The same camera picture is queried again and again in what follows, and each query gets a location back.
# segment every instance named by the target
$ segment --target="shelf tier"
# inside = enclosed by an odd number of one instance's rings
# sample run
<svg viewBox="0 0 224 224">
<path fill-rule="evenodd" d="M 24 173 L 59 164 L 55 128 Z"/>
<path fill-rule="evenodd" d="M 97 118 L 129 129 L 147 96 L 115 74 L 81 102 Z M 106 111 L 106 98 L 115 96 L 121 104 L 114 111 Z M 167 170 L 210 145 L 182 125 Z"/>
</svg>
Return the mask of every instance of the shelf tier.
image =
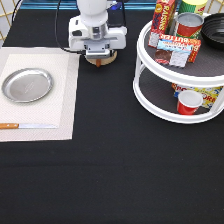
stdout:
<svg viewBox="0 0 224 224">
<path fill-rule="evenodd" d="M 144 97 L 153 105 L 164 111 L 179 115 L 177 112 L 178 99 L 173 96 L 174 89 L 170 82 L 159 78 L 148 69 L 144 69 L 139 79 L 139 88 Z M 209 112 L 209 109 L 199 107 L 195 114 L 207 112 Z"/>
<path fill-rule="evenodd" d="M 200 107 L 195 115 L 180 115 L 170 82 L 156 76 L 144 65 L 141 66 L 139 75 L 133 83 L 138 101 L 146 110 L 162 119 L 182 124 L 201 123 L 216 117 L 222 111 Z"/>
<path fill-rule="evenodd" d="M 218 87 L 224 85 L 224 51 L 213 49 L 203 39 L 195 63 L 185 68 L 163 66 L 154 61 L 156 49 L 148 46 L 152 22 L 142 29 L 137 52 L 142 63 L 154 74 L 169 82 L 191 87 Z"/>
</svg>

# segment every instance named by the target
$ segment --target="knife handle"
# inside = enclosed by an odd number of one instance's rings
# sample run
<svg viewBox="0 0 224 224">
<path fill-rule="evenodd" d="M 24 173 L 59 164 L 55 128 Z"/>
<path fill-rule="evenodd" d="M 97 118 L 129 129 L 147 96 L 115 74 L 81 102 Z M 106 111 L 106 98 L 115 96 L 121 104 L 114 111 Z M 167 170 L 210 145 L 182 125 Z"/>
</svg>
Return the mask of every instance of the knife handle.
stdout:
<svg viewBox="0 0 224 224">
<path fill-rule="evenodd" d="M 0 129 L 17 129 L 19 128 L 19 124 L 0 124 Z"/>
</svg>

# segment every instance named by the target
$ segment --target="red cup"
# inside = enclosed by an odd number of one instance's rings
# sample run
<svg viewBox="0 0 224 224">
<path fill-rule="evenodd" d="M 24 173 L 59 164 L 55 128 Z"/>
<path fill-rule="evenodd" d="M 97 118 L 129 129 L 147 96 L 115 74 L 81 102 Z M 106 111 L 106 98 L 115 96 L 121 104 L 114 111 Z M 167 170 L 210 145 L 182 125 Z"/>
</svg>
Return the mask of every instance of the red cup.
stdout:
<svg viewBox="0 0 224 224">
<path fill-rule="evenodd" d="M 203 103 L 203 96 L 193 90 L 184 90 L 178 95 L 177 111 L 182 115 L 193 115 Z"/>
</svg>

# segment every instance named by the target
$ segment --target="silver plate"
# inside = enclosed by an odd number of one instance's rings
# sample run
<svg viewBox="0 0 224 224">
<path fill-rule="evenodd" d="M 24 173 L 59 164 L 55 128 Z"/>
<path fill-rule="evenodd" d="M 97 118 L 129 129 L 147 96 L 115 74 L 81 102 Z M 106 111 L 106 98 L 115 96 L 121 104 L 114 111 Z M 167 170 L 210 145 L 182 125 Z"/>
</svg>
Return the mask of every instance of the silver plate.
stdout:
<svg viewBox="0 0 224 224">
<path fill-rule="evenodd" d="M 17 103 L 28 103 L 44 97 L 52 88 L 49 72 L 39 68 L 16 71 L 2 85 L 3 94 Z"/>
</svg>

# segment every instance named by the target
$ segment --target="snack box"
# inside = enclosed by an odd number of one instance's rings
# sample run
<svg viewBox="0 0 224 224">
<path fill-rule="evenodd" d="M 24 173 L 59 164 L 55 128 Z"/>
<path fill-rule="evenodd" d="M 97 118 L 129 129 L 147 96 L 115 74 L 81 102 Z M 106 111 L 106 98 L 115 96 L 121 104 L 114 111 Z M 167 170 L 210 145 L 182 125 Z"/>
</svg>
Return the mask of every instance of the snack box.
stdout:
<svg viewBox="0 0 224 224">
<path fill-rule="evenodd" d="M 178 37 L 161 34 L 155 53 L 155 61 L 160 64 L 184 68 L 193 47 L 193 45 L 180 41 Z"/>
<path fill-rule="evenodd" d="M 196 92 L 199 92 L 203 96 L 203 104 L 202 107 L 211 109 L 213 104 L 215 103 L 219 93 L 221 92 L 223 86 L 220 87 L 213 87 L 213 88 L 197 88 L 197 87 L 187 87 L 187 86 L 181 86 L 178 84 L 172 84 L 172 87 L 175 87 L 174 97 L 178 98 L 178 95 L 181 91 L 184 90 L 194 90 Z"/>
<path fill-rule="evenodd" d="M 195 59 L 196 59 L 199 49 L 201 47 L 201 41 L 196 40 L 196 39 L 176 37 L 176 36 L 171 36 L 171 35 L 160 35 L 159 39 L 172 40 L 174 42 L 180 42 L 180 43 L 186 43 L 189 45 L 193 45 L 193 49 L 192 49 L 191 55 L 188 59 L 188 62 L 195 62 Z"/>
<path fill-rule="evenodd" d="M 148 45 L 156 48 L 160 34 L 168 34 L 176 11 L 177 1 L 157 0 Z"/>
</svg>

